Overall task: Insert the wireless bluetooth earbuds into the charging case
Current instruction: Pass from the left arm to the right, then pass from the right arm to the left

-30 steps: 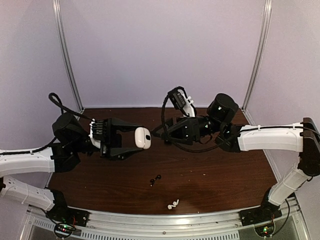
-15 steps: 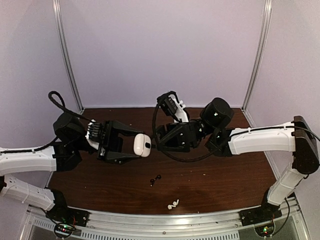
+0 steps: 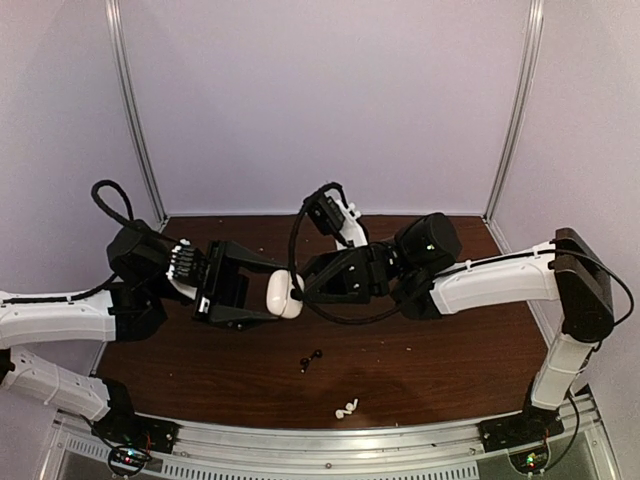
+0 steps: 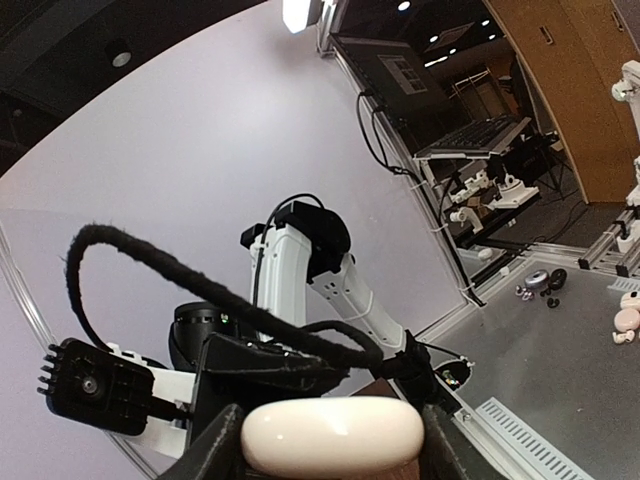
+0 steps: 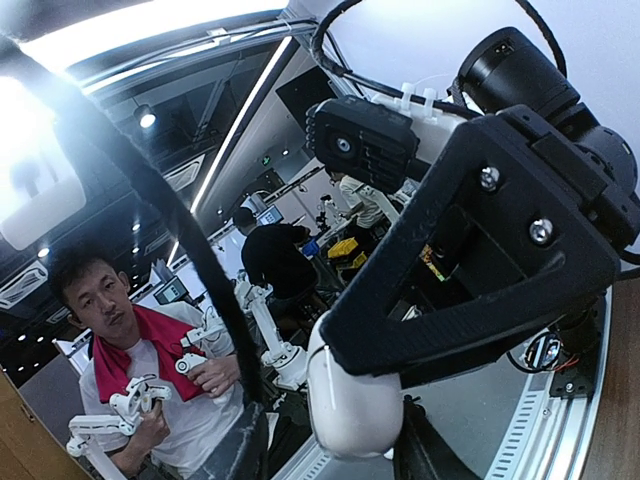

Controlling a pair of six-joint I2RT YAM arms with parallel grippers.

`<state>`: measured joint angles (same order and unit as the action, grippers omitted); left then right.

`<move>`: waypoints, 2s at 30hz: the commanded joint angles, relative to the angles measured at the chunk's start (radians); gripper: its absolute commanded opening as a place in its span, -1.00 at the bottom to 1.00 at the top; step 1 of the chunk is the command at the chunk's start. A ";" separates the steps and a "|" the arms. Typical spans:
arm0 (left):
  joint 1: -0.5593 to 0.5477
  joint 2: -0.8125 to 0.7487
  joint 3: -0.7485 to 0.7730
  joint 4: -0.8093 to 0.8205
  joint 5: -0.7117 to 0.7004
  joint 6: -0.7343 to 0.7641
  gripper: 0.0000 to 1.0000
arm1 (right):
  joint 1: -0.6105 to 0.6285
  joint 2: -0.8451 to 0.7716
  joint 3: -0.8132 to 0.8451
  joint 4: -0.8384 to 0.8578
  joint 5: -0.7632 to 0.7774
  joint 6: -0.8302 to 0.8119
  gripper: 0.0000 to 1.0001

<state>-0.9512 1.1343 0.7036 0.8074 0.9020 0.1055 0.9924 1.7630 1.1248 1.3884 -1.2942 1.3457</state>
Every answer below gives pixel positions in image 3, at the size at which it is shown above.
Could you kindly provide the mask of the white earbud charging case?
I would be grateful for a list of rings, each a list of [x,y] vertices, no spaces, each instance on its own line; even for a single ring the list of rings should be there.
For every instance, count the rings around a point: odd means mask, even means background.
[[[266,307],[274,316],[295,319],[302,311],[303,302],[294,299],[294,284],[288,270],[277,270],[271,274],[266,291]]]

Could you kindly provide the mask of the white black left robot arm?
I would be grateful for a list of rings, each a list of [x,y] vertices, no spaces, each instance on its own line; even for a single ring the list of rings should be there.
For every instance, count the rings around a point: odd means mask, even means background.
[[[113,274],[92,290],[2,293],[1,387],[105,425],[123,444],[144,433],[127,388],[61,367],[28,345],[146,340],[166,321],[166,300],[193,306],[197,319],[232,326],[295,318],[302,308],[284,266],[235,242],[213,242],[203,253],[135,223],[116,235],[107,255]]]

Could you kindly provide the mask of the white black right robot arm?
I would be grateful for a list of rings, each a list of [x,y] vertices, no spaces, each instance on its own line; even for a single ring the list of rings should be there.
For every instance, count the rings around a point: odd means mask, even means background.
[[[336,248],[304,266],[289,261],[288,294],[297,307],[391,296],[403,316],[427,320],[521,301],[560,302],[562,323],[530,383],[526,409],[513,419],[519,440],[533,441],[550,426],[551,412],[615,328],[612,274],[570,228],[520,252],[460,263],[461,242],[442,213],[420,217],[382,241],[368,240],[349,217],[312,219]]]

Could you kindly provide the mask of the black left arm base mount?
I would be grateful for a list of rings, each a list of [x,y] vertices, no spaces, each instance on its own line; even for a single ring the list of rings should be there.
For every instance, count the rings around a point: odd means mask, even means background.
[[[179,432],[173,421],[139,415],[121,382],[104,379],[109,410],[99,420],[87,420],[93,435],[109,449],[107,466],[118,477],[132,477],[153,460],[152,453],[171,454]]]

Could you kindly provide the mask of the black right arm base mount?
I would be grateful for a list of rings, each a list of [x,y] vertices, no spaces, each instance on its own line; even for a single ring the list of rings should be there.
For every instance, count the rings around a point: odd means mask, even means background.
[[[542,474],[551,464],[548,440],[562,434],[564,426],[559,418],[559,408],[537,407],[531,399],[529,385],[522,410],[519,413],[483,420],[478,430],[486,453],[509,450],[511,466],[519,474]]]

